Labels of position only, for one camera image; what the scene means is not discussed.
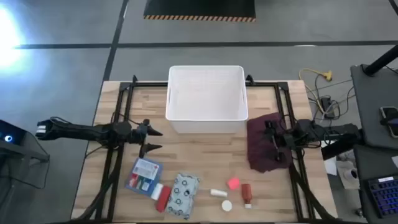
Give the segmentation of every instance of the pink cube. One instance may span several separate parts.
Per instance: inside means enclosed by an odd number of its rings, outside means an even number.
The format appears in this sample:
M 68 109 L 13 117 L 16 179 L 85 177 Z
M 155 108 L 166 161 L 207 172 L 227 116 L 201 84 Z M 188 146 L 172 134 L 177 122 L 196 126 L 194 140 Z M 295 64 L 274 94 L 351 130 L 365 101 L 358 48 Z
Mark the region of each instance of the pink cube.
M 233 177 L 233 178 L 229 179 L 227 184 L 231 190 L 235 190 L 239 187 L 239 179 L 237 177 Z

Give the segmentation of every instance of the yellow cable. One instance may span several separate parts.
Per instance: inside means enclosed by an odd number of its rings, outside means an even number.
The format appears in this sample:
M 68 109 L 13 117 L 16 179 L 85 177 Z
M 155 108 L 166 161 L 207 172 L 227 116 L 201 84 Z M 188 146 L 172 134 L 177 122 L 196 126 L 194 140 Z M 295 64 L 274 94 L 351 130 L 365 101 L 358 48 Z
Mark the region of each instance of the yellow cable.
M 313 72 L 313 73 L 315 73 L 315 74 L 317 74 L 317 75 L 323 76 L 328 82 L 331 81 L 332 72 L 331 72 L 330 70 L 329 70 L 328 72 L 319 72 L 319 71 L 316 71 L 316 70 L 311 69 L 311 68 L 303 68 L 303 69 L 301 69 L 301 70 L 298 72 L 298 78 L 299 78 L 300 80 L 303 80 L 303 78 L 302 78 L 302 76 L 301 76 L 301 73 L 302 73 L 303 71 Z M 308 90 L 310 90 L 310 93 L 313 95 L 315 101 L 317 102 L 317 105 L 318 105 L 318 107 L 319 107 L 319 110 L 320 110 L 323 114 L 325 114 L 325 111 L 323 110 L 323 108 L 322 108 L 322 106 L 321 106 L 321 103 L 319 102 L 319 99 L 317 98 L 317 96 L 315 96 L 315 94 L 314 94 L 314 92 L 313 92 L 314 90 L 312 90 L 307 84 L 305 84 L 305 82 L 304 82 L 304 85 L 305 85 L 305 87 L 306 87 Z

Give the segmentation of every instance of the black metal frame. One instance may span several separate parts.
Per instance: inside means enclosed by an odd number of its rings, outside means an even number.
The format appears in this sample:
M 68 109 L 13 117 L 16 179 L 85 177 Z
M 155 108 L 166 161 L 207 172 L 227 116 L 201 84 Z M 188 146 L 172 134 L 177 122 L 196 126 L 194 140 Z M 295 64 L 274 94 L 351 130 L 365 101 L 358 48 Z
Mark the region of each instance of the black metal frame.
M 292 125 L 294 125 L 295 118 L 294 118 L 292 102 L 290 99 L 289 86 L 288 86 L 287 82 L 259 82 L 259 83 L 257 83 L 252 80 L 250 75 L 248 76 L 248 80 L 251 80 L 251 81 L 246 82 L 247 87 L 272 87 L 274 89 L 275 98 L 276 98 L 277 107 L 278 107 L 278 110 L 280 113 L 280 117 L 284 118 L 285 114 L 284 114 L 284 109 L 283 109 L 283 105 L 282 105 L 282 97 L 280 94 L 280 91 L 282 90 L 285 93 L 287 110 L 290 115 L 289 116 L 290 123 Z M 124 112 L 124 120 L 129 119 L 129 112 L 130 112 L 131 103 L 132 103 L 132 95 L 133 95 L 133 91 L 134 91 L 135 87 L 167 87 L 167 82 L 138 82 L 137 78 L 134 76 L 133 81 L 131 83 L 126 83 L 126 82 L 120 83 L 118 100 L 116 103 L 113 122 L 117 122 L 120 119 L 120 109 L 121 109 L 123 95 L 124 95 L 125 91 L 128 92 L 128 95 L 127 95 L 127 102 L 126 102 L 126 110 Z M 124 143 L 121 143 L 116 151 L 117 151 L 116 162 L 115 162 L 113 171 L 110 172 L 111 161 L 112 161 L 114 150 L 108 149 L 106 159 L 105 159 L 103 178 L 101 181 L 101 188 L 99 190 L 98 195 L 95 197 L 95 199 L 93 200 L 91 205 L 86 209 L 86 211 L 83 213 L 83 215 L 81 215 L 80 217 L 78 217 L 76 219 L 72 219 L 67 223 L 110 223 L 110 222 L 112 222 L 114 206 L 116 203 L 116 196 L 117 196 L 117 191 L 118 191 L 118 182 L 119 182 L 119 178 L 120 178 L 121 162 L 123 159 Z M 307 172 L 305 170 L 305 165 L 304 165 L 304 160 L 303 160 L 303 155 L 302 155 L 301 150 L 297 151 L 297 159 L 298 159 L 300 176 L 302 177 L 305 185 L 309 188 Z M 297 172 L 297 171 L 295 169 L 294 164 L 292 164 L 289 167 L 290 183 L 292 184 L 292 195 L 293 195 L 293 199 L 294 199 L 297 220 L 299 222 L 301 222 L 302 220 L 304 220 L 304 217 L 303 217 L 303 210 L 302 210 L 302 205 L 301 205 L 301 201 L 300 201 L 300 195 L 299 195 L 299 190 L 297 187 L 297 182 L 293 178 L 294 172 Z M 111 188 L 111 196 L 110 196 L 110 200 L 109 200 L 108 212 L 106 214 L 106 218 L 102 218 L 104 199 L 105 199 L 105 195 L 108 192 L 109 188 Z M 308 208 L 308 216 L 310 219 L 314 219 L 315 215 L 313 212 L 312 202 L 307 198 L 306 203 L 307 203 L 307 208 Z

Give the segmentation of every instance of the gray floor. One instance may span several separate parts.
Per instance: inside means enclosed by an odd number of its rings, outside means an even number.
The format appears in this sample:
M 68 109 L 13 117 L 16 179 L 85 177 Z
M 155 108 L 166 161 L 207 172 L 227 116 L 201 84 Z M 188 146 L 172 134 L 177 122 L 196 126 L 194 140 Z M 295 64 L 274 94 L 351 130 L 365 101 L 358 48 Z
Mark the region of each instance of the gray floor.
M 19 37 L 17 44 L 111 43 L 122 0 L 0 1 L 0 17 L 14 30 L 0 44 Z M 397 40 L 398 17 L 380 0 L 258 0 L 257 22 L 231 24 L 199 21 L 145 21 L 144 1 L 130 1 L 120 42 L 226 41 L 351 41 Z M 241 65 L 257 80 L 298 79 L 301 68 L 333 71 L 333 81 L 350 79 L 349 67 L 372 62 L 391 48 L 248 47 L 183 49 L 118 49 L 110 80 L 166 80 L 172 65 Z M 0 119 L 35 131 L 36 122 L 61 116 L 91 124 L 95 114 L 109 49 L 6 50 L 0 52 Z M 305 74 L 313 88 L 315 75 Z M 352 83 L 322 89 L 321 95 L 343 100 Z M 360 126 L 355 99 L 349 112 L 333 124 Z M 48 223 L 68 220 L 87 142 L 60 139 L 43 143 L 51 154 L 44 190 L 20 186 L 7 223 Z M 357 220 L 356 192 L 345 191 L 338 179 L 331 187 L 340 218 Z

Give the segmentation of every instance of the white plastic bin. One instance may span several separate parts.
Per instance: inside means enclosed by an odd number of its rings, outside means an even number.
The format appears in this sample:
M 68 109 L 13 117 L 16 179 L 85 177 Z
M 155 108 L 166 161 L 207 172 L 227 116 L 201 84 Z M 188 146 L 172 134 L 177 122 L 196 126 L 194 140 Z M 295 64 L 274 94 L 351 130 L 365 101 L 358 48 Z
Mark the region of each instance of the white plastic bin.
M 247 118 L 242 67 L 170 68 L 166 119 L 178 133 L 236 133 Z

